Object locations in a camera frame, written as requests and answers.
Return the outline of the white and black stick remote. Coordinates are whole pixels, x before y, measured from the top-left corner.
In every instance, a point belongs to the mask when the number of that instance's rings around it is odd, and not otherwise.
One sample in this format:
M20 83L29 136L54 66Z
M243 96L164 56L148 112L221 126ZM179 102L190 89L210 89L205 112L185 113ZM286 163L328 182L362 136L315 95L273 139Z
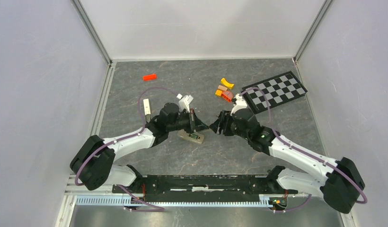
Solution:
M146 122L150 122L152 119L150 101L148 98L143 99L144 115Z

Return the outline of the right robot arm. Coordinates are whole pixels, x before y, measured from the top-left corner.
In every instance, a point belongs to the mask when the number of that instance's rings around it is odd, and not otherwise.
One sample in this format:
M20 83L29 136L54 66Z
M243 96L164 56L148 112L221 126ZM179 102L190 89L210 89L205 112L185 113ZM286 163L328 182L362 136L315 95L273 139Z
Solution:
M262 126L249 109L234 113L221 111L210 128L224 136L239 136L255 151L302 169L299 173L285 167L274 168L273 176L266 181L268 190L273 193L283 189L305 192L322 198L331 208L344 214L360 203L359 197L363 198L362 203L367 202L363 193L365 183L352 160L325 157L293 143L279 132Z

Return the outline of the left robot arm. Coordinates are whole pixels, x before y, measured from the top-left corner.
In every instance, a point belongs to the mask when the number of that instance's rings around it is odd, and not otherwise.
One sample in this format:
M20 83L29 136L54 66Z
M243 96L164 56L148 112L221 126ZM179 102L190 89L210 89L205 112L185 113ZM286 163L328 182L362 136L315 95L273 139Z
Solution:
M177 104L167 103L158 115L136 131L113 138L88 137L70 163L76 175L74 183L89 191L108 183L121 184L129 192L138 192L142 187L141 178L131 167L115 165L115 161L159 145L172 131L195 133L207 129L209 126L197 117L194 109L180 109Z

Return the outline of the beige remote control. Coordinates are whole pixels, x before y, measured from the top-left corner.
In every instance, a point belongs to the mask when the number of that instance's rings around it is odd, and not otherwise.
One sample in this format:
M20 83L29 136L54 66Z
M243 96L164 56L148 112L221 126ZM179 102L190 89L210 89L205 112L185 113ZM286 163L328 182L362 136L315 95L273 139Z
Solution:
M194 133L187 133L184 130L179 130L177 132L177 136L180 137L181 139L197 143L197 144L202 144L204 141L204 135L194 132Z

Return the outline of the green AAA battery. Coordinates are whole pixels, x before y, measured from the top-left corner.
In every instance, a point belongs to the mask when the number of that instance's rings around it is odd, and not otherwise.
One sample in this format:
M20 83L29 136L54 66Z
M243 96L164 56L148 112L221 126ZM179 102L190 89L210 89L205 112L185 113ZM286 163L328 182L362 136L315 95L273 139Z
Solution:
M195 133L189 133L188 137L191 138L191 139L194 139L194 140L200 140L201 139L201 136L199 136L198 134L195 134Z

